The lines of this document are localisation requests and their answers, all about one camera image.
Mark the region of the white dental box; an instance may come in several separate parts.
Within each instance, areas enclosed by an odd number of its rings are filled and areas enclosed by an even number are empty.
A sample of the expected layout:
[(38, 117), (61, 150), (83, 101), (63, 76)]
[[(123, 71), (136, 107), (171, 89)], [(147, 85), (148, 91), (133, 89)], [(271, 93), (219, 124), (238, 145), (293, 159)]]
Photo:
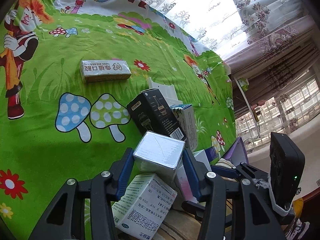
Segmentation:
[(80, 63), (80, 75), (84, 83), (127, 80), (131, 70), (126, 61), (86, 60)]

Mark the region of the green cartoon tablecloth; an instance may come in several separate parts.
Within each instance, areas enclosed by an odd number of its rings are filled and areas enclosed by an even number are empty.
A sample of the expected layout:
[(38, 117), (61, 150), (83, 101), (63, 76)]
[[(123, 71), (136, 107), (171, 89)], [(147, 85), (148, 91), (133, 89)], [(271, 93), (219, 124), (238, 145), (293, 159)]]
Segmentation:
[(143, 1), (1, 2), (1, 239), (28, 239), (68, 178), (139, 143), (127, 104), (149, 80), (193, 106), (199, 150), (235, 141), (223, 61)]

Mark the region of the small blue box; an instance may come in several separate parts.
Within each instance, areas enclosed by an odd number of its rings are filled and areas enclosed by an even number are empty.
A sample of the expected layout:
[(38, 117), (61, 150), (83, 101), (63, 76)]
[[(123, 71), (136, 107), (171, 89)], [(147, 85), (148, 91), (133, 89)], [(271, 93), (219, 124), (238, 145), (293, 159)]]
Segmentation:
[(205, 149), (205, 153), (209, 162), (219, 160), (221, 158), (220, 154), (216, 152), (213, 146)]

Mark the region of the white medicine box green text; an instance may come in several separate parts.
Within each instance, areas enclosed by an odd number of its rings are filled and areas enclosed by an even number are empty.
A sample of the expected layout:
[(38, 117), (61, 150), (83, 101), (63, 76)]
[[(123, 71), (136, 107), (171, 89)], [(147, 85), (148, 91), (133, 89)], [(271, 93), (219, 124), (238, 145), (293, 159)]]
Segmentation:
[(152, 239), (176, 197), (177, 192), (156, 174), (139, 174), (112, 205), (115, 226), (137, 239)]

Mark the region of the purple white storage box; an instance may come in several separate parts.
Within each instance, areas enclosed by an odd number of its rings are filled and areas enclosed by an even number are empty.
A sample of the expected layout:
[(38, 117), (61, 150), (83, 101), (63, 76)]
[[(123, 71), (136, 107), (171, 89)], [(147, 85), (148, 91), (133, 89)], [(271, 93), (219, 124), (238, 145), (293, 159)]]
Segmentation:
[(230, 149), (223, 155), (223, 159), (230, 161), (234, 166), (238, 166), (240, 163), (249, 164), (242, 137), (236, 138)]

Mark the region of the white side table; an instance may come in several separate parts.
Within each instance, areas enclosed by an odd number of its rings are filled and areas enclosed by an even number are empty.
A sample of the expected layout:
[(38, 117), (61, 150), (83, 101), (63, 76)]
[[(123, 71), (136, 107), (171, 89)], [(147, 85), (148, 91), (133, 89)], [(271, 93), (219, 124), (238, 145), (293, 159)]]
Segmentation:
[(243, 91), (243, 89), (242, 89), (242, 87), (241, 87), (241, 85), (240, 85), (240, 83), (239, 83), (239, 81), (238, 81), (238, 79), (236, 77), (234, 78), (234, 81), (235, 81), (236, 85), (238, 86), (238, 88), (239, 88), (239, 90), (240, 90), (240, 92), (241, 92), (241, 94), (242, 94), (242, 96), (244, 98), (244, 101), (245, 101), (245, 103), (247, 105), (247, 108), (248, 108), (248, 110), (249, 110), (249, 112), (250, 112), (250, 114), (251, 114), (251, 116), (253, 118), (255, 129), (257, 131), (256, 139), (258, 139), (258, 138), (261, 139), (260, 127), (258, 126), (258, 122), (257, 122), (257, 120), (255, 118), (255, 113), (253, 112), (252, 107), (251, 107), (249, 101), (247, 100), (247, 97), (246, 97), (246, 95), (245, 95), (245, 93), (244, 93), (244, 91)]

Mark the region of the mauve curtain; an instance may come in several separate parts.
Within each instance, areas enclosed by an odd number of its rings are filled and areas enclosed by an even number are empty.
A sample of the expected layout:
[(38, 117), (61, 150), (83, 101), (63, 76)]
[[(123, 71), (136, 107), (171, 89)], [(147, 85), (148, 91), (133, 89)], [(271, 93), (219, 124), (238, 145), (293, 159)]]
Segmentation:
[(236, 117), (247, 113), (247, 103), (253, 105), (283, 91), (319, 59), (319, 49), (311, 38), (316, 28), (312, 17), (304, 16), (226, 60), (235, 82), (248, 80), (244, 93), (232, 84)]

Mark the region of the silver white cube box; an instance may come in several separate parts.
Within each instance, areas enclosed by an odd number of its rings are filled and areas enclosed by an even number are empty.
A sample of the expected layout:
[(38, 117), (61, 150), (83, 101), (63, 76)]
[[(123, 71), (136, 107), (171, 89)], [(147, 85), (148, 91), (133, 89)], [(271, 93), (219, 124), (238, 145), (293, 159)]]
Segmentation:
[(185, 142), (147, 131), (133, 152), (138, 169), (155, 173), (167, 184), (173, 182)]

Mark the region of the black trimmer box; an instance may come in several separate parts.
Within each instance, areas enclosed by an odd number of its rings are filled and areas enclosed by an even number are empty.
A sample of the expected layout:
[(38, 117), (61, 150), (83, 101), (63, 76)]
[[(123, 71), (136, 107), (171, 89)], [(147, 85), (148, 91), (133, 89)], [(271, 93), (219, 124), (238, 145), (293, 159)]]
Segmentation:
[(183, 129), (159, 89), (140, 92), (126, 108), (140, 133), (150, 131), (173, 139), (186, 140)]

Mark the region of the green tissue pack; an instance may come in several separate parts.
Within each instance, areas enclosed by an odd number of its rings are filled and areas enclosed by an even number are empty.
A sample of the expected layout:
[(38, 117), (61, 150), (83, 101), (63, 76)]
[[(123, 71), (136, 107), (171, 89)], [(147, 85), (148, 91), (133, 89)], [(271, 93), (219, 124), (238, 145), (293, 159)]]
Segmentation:
[(248, 89), (249, 89), (249, 81), (248, 81), (248, 79), (245, 79), (243, 77), (239, 78), (238, 79), (238, 83), (239, 83), (240, 87), (242, 88), (242, 90), (244, 92), (248, 91)]

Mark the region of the yellow cushion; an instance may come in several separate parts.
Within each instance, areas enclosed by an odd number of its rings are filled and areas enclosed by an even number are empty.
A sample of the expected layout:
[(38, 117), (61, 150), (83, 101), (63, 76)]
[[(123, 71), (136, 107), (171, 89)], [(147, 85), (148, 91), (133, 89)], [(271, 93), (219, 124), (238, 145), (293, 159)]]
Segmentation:
[(294, 210), (296, 218), (300, 218), (301, 217), (301, 214), (302, 214), (302, 211), (303, 211), (303, 205), (304, 205), (303, 198), (298, 198), (298, 199), (293, 201), (292, 207), (293, 207), (293, 210)]

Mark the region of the white plastic tray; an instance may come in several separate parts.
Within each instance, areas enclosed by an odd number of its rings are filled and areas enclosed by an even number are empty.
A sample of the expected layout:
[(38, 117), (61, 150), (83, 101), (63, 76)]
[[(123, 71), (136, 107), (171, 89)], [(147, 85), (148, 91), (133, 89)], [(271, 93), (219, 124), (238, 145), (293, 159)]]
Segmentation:
[(173, 105), (182, 105), (183, 102), (181, 100), (178, 100), (176, 90), (174, 85), (162, 85), (160, 83), (153, 82), (151, 77), (147, 78), (147, 83), (149, 88), (157, 88), (163, 95), (164, 99), (166, 100), (167, 104), (169, 106)]

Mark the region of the white green tall box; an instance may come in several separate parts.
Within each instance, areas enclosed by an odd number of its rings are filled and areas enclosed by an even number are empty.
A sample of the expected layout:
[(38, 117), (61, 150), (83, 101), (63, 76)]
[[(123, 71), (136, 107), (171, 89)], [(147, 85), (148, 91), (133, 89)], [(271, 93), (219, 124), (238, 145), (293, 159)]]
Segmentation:
[(198, 146), (195, 115), (192, 104), (173, 105), (170, 107), (186, 136), (186, 145), (191, 151)]

